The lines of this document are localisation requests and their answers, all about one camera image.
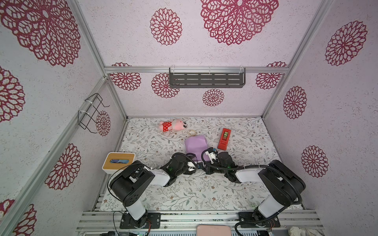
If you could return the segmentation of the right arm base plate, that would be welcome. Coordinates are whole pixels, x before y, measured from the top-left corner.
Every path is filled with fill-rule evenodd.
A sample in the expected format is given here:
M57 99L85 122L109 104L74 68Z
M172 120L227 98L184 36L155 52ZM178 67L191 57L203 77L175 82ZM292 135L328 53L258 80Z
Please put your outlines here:
M238 226L242 228L279 228L281 224L274 214L270 217L265 217L256 212L239 212L238 213L239 222Z

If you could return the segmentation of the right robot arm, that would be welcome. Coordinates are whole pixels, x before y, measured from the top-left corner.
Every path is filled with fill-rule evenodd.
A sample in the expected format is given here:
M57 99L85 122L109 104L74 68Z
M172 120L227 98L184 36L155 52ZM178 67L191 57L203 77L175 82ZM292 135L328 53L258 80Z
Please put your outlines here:
M269 228L280 225L278 215L292 205L302 203L301 193L306 189L304 181L279 160L267 165L238 166L228 152L209 148L201 154L207 174L223 173L232 183L262 182L269 196L253 212L239 213L235 232L242 235L238 227Z

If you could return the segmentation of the pink wrapping paper sheet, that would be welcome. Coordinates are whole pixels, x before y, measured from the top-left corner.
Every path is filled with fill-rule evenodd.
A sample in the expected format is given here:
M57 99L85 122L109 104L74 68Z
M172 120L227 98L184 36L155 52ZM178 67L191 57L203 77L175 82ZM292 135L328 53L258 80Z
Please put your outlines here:
M192 136L185 140L186 153L193 153L196 155L197 162L202 162L201 154L206 151L208 147L205 136Z

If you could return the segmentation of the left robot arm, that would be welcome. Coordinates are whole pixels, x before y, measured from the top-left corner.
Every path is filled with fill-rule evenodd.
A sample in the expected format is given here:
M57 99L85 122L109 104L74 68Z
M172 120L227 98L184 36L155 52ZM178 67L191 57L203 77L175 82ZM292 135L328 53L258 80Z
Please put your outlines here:
M119 170L118 175L107 186L109 192L126 208L131 220L142 224L147 220L147 210L139 198L149 186L169 187L180 175L192 175L197 170L195 154L176 152L159 169L152 169L140 161L135 161Z

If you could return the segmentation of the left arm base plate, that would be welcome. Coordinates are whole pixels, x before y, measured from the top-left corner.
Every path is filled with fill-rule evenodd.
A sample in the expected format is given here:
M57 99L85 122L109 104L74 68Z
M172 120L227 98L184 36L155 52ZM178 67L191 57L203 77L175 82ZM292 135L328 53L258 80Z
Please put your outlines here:
M123 214L120 229L159 229L161 213L146 212L139 220L135 220L129 213Z

